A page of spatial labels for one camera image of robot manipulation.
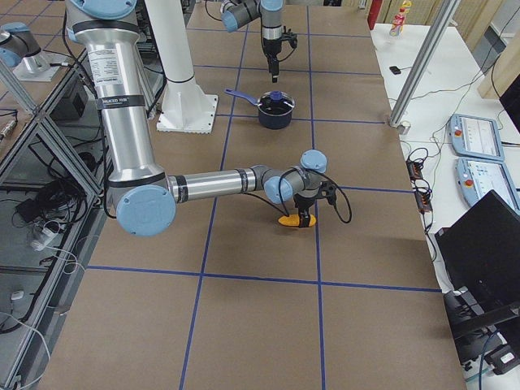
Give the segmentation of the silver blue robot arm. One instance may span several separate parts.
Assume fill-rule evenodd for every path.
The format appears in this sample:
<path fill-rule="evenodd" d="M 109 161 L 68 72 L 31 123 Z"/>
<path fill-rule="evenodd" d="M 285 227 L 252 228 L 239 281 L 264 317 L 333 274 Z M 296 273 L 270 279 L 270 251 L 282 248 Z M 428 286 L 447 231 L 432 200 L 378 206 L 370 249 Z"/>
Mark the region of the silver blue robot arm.
<path fill-rule="evenodd" d="M 190 175 L 167 175 L 154 158 L 148 126 L 144 76 L 137 62 L 139 28 L 134 1 L 69 1 L 69 37 L 83 45 L 89 57 L 114 170 L 108 185 L 116 218 L 135 236 L 154 236 L 173 222 L 180 203 L 196 199 L 262 190 L 284 206 L 294 200 L 296 214 L 284 212 L 280 222 L 289 227 L 315 224 L 310 207 L 325 188 L 326 156 L 306 151 L 298 165 L 279 171 L 264 165 Z M 149 1 L 149 21 L 166 78 L 163 131 L 211 131 L 218 98 L 197 84 L 183 11 L 177 1 Z"/>
<path fill-rule="evenodd" d="M 276 0 L 245 0 L 237 4 L 224 1 L 221 6 L 221 20 L 229 33 L 260 19 L 262 51 L 266 57 L 268 71 L 273 83 L 278 81 L 280 74 L 278 55 L 282 50 L 283 6 L 283 1 Z"/>

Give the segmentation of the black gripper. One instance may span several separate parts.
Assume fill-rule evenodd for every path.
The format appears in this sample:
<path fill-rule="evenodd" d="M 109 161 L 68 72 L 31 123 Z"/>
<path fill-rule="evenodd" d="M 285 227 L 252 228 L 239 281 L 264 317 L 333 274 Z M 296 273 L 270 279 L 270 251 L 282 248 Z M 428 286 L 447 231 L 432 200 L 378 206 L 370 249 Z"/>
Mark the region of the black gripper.
<path fill-rule="evenodd" d="M 308 228 L 310 226 L 310 207 L 315 203 L 316 196 L 302 196 L 301 194 L 295 194 L 293 196 L 295 207 L 298 210 L 299 228 Z"/>
<path fill-rule="evenodd" d="M 264 55 L 267 57 L 268 70 L 271 74 L 271 81 L 273 83 L 277 83 L 280 75 L 280 66 L 279 60 L 276 57 L 281 52 L 281 39 L 278 38 L 271 40 L 263 38 L 262 51 Z"/>

